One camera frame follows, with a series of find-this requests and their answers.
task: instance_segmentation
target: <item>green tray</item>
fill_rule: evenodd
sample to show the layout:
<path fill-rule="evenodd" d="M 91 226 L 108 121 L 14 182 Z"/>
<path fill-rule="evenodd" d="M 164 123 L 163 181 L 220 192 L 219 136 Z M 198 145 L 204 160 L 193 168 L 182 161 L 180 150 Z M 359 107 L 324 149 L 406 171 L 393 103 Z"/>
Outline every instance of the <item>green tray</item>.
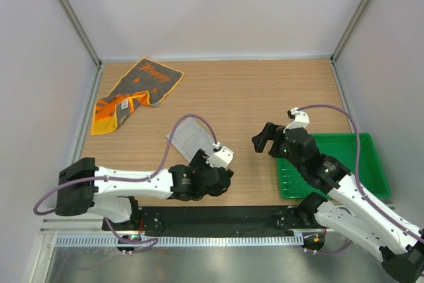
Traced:
<path fill-rule="evenodd" d="M 340 160 L 352 172 L 355 168 L 355 134 L 312 134 L 319 150 Z M 361 183 L 376 197 L 390 196 L 389 185 L 369 134 L 360 134 L 359 176 Z M 303 199 L 311 192 L 322 192 L 307 184 L 300 173 L 285 159 L 277 158 L 281 196 L 286 199 Z"/>

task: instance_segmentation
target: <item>wooden table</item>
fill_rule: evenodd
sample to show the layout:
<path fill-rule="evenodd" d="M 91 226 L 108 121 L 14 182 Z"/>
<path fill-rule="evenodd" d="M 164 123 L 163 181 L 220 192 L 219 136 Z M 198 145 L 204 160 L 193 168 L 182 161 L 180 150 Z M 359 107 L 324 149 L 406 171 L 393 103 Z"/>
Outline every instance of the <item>wooden table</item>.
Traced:
<path fill-rule="evenodd" d="M 133 63 L 105 66 L 98 98 L 105 97 Z M 287 125 L 286 111 L 315 103 L 342 106 L 328 60 L 263 60 L 166 62 L 185 72 L 183 80 L 157 107 L 140 106 L 113 133 L 85 140 L 83 156 L 96 164 L 121 170 L 155 170 L 166 145 L 166 134 L 186 113 L 205 117 L 221 144 L 235 152 L 230 168 L 235 172 L 228 192 L 201 201 L 182 202 L 138 198 L 140 205 L 293 205 L 278 189 L 276 164 L 256 154 L 250 139 L 267 121 Z M 328 109 L 308 110 L 310 133 L 350 132 L 345 117 Z M 165 167 L 187 164 L 171 149 Z"/>

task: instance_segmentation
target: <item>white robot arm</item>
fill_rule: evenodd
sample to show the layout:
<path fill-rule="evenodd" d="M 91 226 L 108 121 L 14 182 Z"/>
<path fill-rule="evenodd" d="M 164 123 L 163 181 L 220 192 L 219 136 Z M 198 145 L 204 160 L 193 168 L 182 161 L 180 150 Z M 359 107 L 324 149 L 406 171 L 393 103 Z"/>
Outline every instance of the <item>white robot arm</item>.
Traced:
<path fill-rule="evenodd" d="M 299 205 L 302 219 L 334 229 L 360 245 L 398 282 L 415 282 L 424 271 L 424 232 L 357 184 L 354 174 L 336 158 L 319 152 L 315 139 L 305 130 L 309 124 L 305 112 L 294 108 L 288 115 L 292 122 L 287 127 L 267 123 L 252 138 L 255 151 L 262 152 L 268 140 L 274 141 L 269 155 L 287 159 L 310 186 L 355 215 L 312 193 Z"/>
<path fill-rule="evenodd" d="M 59 185 L 94 176 L 58 191 L 56 214 L 81 215 L 90 212 L 111 220 L 114 224 L 139 222 L 138 203 L 134 197 L 150 196 L 182 201 L 200 200 L 204 195 L 219 196 L 230 186 L 233 171 L 231 149 L 214 144 L 214 153 L 207 156 L 198 150 L 189 166 L 176 165 L 153 172 L 115 170 L 95 165 L 94 158 L 82 158 L 59 174 Z"/>

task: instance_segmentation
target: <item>orange towel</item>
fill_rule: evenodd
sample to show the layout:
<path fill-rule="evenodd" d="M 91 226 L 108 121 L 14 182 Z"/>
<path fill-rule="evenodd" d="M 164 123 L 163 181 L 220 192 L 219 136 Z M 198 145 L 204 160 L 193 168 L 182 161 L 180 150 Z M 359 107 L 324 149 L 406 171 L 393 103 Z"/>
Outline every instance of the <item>orange towel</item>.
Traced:
<path fill-rule="evenodd" d="M 157 105 L 177 86 L 183 75 L 183 72 L 163 64 L 141 59 L 107 97 L 97 101 L 91 134 L 111 133 L 118 129 L 139 105 Z"/>

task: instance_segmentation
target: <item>gray cloth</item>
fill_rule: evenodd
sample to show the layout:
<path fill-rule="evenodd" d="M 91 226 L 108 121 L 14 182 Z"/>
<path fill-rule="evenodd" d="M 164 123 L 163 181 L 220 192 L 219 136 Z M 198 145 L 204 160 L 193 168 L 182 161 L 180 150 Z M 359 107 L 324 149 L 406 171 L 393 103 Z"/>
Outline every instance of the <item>gray cloth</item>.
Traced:
<path fill-rule="evenodd" d="M 171 143 L 188 162 L 191 162 L 199 148 L 208 156 L 213 154 L 212 136 L 193 117 L 178 125 Z"/>

